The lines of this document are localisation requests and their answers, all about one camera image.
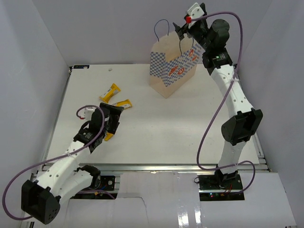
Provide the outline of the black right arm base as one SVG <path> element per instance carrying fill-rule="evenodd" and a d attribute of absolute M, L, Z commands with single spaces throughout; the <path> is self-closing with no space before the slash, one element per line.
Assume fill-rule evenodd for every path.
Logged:
<path fill-rule="evenodd" d="M 235 179 L 219 183 L 214 175 L 198 175 L 194 183 L 199 187 L 199 199 L 203 201 L 243 201 L 244 193 L 240 175 Z"/>

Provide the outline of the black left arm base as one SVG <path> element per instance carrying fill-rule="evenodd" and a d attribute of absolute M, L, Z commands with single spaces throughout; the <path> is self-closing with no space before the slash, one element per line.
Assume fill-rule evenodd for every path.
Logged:
<path fill-rule="evenodd" d="M 101 176 L 100 179 L 94 184 L 94 186 L 85 188 L 81 191 L 113 191 L 115 189 L 115 176 Z"/>

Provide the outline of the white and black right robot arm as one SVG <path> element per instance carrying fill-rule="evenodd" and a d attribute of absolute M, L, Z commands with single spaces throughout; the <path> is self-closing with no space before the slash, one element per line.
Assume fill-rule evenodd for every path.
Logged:
<path fill-rule="evenodd" d="M 206 21 L 209 17 L 204 3 L 194 3 L 184 17 L 186 23 L 182 27 L 177 24 L 174 27 L 180 40 L 187 35 L 203 48 L 203 65 L 223 96 L 220 105 L 228 108 L 229 119 L 221 127 L 225 141 L 223 152 L 214 168 L 215 185 L 224 190 L 237 177 L 241 152 L 256 133 L 263 113 L 246 98 L 237 78 L 239 64 L 233 64 L 226 49 L 230 37 L 229 23 L 216 19 L 209 26 Z"/>

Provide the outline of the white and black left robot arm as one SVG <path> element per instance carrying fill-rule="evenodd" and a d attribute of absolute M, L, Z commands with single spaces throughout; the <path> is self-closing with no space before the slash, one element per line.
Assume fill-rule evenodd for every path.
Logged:
<path fill-rule="evenodd" d="M 36 178 L 21 187 L 21 209 L 44 225 L 54 220 L 63 203 L 85 188 L 100 185 L 100 171 L 79 165 L 109 134 L 115 134 L 123 107 L 100 103 L 85 107 L 84 124 L 62 157 Z"/>

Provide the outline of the yellow snack bar bottom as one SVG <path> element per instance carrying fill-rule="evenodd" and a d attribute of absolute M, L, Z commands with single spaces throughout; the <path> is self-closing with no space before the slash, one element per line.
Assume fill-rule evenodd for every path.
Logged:
<path fill-rule="evenodd" d="M 112 134 L 112 133 L 106 133 L 106 135 L 105 135 L 105 137 L 104 137 L 104 140 L 105 140 L 105 141 L 108 141 L 108 140 L 110 140 L 112 137 L 113 137 L 113 134 Z"/>

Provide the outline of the yellow snack bar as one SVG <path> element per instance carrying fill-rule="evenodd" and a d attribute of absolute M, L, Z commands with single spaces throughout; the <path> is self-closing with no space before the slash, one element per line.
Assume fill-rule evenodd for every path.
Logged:
<path fill-rule="evenodd" d="M 124 101 L 116 102 L 112 105 L 116 106 L 116 107 L 123 107 L 124 109 L 128 109 L 128 108 L 131 108 L 133 106 L 129 99 L 126 99 Z"/>
<path fill-rule="evenodd" d="M 106 133 L 106 135 L 105 135 L 105 137 L 104 137 L 104 140 L 105 140 L 105 141 L 108 141 L 108 140 L 110 140 L 112 137 L 113 137 L 113 134 L 112 134 L 112 133 Z"/>
<path fill-rule="evenodd" d="M 103 95 L 99 96 L 99 99 L 104 103 L 109 103 L 110 99 L 120 91 L 121 89 L 115 83 L 113 83 Z"/>

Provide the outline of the yellow snack bar middle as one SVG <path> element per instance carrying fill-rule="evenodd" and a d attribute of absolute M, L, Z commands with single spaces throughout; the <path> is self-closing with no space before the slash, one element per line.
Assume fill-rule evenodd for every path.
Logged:
<path fill-rule="evenodd" d="M 126 99 L 124 101 L 116 102 L 112 105 L 116 106 L 116 107 L 123 107 L 124 109 L 128 109 L 128 108 L 131 108 L 133 106 L 129 99 Z"/>

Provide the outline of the yellow snack bar top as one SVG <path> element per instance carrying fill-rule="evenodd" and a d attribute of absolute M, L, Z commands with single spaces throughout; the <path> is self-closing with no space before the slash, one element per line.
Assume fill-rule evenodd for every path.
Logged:
<path fill-rule="evenodd" d="M 103 95 L 99 96 L 99 99 L 104 103 L 109 103 L 110 99 L 120 91 L 121 89 L 115 83 L 113 83 Z"/>

